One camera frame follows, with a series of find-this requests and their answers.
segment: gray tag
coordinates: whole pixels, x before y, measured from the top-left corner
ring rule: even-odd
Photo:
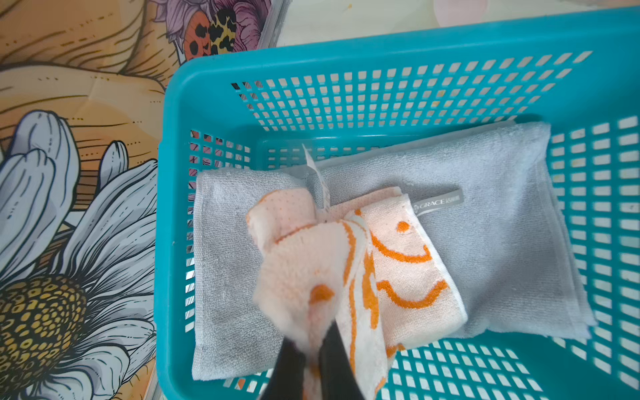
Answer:
[[[411,204],[416,216],[426,214],[427,212],[436,211],[444,207],[450,207],[456,204],[462,204],[464,197],[462,189],[454,190],[444,195],[431,197]]]

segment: towel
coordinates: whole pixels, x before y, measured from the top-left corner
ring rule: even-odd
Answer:
[[[552,191],[545,162],[549,138],[548,124],[502,125],[316,166],[334,204],[393,185],[412,202],[462,189],[463,204],[418,217],[469,316],[451,336],[491,330],[588,338],[595,320]],[[315,174],[306,181],[319,198]]]
[[[460,294],[399,188],[332,207],[306,189],[275,191],[247,214],[264,256],[255,302],[307,354],[305,397],[321,398],[317,354],[335,319],[365,399],[398,349],[423,346],[466,320]]]
[[[271,368],[282,334],[253,304],[262,262],[245,216],[261,197],[303,182],[279,172],[198,174],[193,211],[195,258],[194,380],[225,379]]]

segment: white daisy illustration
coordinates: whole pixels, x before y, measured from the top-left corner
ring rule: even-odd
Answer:
[[[128,170],[113,142],[84,213],[69,213],[79,157],[54,113],[25,115],[0,162],[0,399],[110,399],[156,351],[157,161]]]

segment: teal plastic basket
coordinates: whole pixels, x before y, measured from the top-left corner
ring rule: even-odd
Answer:
[[[548,165],[599,321],[593,338],[440,340],[398,354],[378,399],[639,399],[639,99],[640,8],[190,61],[168,88],[159,150],[167,398],[255,399],[270,377],[191,378],[199,171],[275,170],[302,163],[302,144],[320,160],[515,119],[552,124]]]

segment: basket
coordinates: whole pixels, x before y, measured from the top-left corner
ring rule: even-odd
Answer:
[[[168,88],[156,243],[169,400],[255,399],[270,371],[193,381],[198,171],[276,170],[500,120],[552,124],[556,193],[599,325],[487,332],[398,354],[378,399],[640,398],[640,8],[193,60]]]

